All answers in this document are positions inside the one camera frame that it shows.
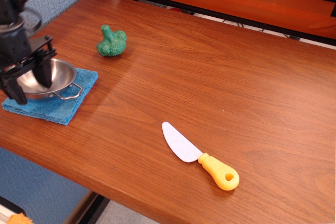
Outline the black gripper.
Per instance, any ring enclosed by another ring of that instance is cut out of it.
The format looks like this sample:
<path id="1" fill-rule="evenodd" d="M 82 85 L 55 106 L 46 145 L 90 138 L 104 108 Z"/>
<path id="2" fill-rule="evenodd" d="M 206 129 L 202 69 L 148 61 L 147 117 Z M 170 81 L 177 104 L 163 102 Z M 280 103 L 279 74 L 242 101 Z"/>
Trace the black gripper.
<path id="1" fill-rule="evenodd" d="M 19 105 L 27 99 L 17 78 L 33 71 L 37 82 L 46 88 L 52 85 L 51 58 L 56 55 L 52 36 L 29 40 L 24 26 L 1 26 L 1 89 Z"/>

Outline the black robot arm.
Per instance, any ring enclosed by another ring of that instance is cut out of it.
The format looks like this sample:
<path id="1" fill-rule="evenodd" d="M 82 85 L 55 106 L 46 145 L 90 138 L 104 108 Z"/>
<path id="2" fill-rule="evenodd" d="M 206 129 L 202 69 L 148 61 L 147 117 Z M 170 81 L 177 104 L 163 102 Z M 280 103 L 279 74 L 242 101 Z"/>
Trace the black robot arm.
<path id="1" fill-rule="evenodd" d="M 17 79 L 32 71 L 42 86 L 52 84 L 51 59 L 56 55 L 51 41 L 44 36 L 29 40 L 20 14 L 27 0 L 1 0 L 1 90 L 18 104 L 27 99 Z"/>

